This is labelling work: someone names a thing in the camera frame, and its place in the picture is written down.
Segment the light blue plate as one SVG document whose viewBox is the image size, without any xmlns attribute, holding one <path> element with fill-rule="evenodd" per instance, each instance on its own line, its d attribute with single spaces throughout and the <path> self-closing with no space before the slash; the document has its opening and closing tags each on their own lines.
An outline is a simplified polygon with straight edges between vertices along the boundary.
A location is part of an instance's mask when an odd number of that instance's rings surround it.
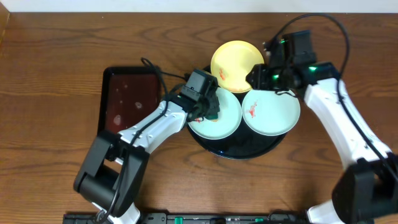
<svg viewBox="0 0 398 224">
<path fill-rule="evenodd" d="M 278 136 L 290 131 L 300 117 L 299 100 L 291 91 L 277 95 L 273 91 L 251 90 L 243 99 L 243 120 L 254 132 Z"/>
<path fill-rule="evenodd" d="M 216 95 L 220 103 L 218 118 L 198 118 L 188 124 L 195 134 L 210 140 L 223 139 L 233 134 L 242 119 L 241 105 L 230 91 L 219 87 Z"/>
</svg>

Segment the yellow plate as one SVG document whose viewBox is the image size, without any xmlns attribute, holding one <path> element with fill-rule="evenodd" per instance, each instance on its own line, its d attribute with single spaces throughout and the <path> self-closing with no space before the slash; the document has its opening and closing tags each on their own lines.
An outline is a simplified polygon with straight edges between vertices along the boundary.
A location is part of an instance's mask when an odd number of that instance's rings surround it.
<svg viewBox="0 0 398 224">
<path fill-rule="evenodd" d="M 245 93 L 252 89 L 246 76 L 257 64 L 263 64 L 260 51 L 242 40 L 233 40 L 220 46 L 212 56 L 211 74 L 220 87 L 232 93 Z"/>
</svg>

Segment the green yellow sponge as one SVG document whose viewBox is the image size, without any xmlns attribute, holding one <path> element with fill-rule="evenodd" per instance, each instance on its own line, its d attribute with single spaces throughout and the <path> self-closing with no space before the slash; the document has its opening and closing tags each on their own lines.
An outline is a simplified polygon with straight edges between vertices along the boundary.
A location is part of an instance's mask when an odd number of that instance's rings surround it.
<svg viewBox="0 0 398 224">
<path fill-rule="evenodd" d="M 218 115 L 217 115 L 217 114 L 208 115 L 208 116 L 206 116 L 205 118 L 206 118 L 207 120 L 216 122 L 216 121 L 218 120 Z"/>
</svg>

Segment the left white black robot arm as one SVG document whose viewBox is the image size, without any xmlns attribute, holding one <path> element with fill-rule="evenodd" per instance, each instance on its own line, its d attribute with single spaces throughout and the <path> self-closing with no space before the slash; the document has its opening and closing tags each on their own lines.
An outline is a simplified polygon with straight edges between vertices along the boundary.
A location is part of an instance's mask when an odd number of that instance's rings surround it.
<svg viewBox="0 0 398 224">
<path fill-rule="evenodd" d="M 134 126 L 97 134 L 73 184 L 76 192 L 99 208 L 94 223 L 136 223 L 140 214 L 134 201 L 150 154 L 187 122 L 215 118 L 219 111 L 215 89 L 183 88 Z"/>
</svg>

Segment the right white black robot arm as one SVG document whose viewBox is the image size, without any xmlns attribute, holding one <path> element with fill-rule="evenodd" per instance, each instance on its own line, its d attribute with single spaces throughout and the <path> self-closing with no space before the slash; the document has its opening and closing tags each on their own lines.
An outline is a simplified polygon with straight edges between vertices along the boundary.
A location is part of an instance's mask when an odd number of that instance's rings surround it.
<svg viewBox="0 0 398 224">
<path fill-rule="evenodd" d="M 345 88 L 342 71 L 317 62 L 310 39 L 264 43 L 268 64 L 247 75 L 255 90 L 296 91 L 317 115 L 340 156 L 344 173 L 331 200 L 307 210 L 311 223 L 359 223 L 397 213 L 397 156 L 366 124 Z"/>
</svg>

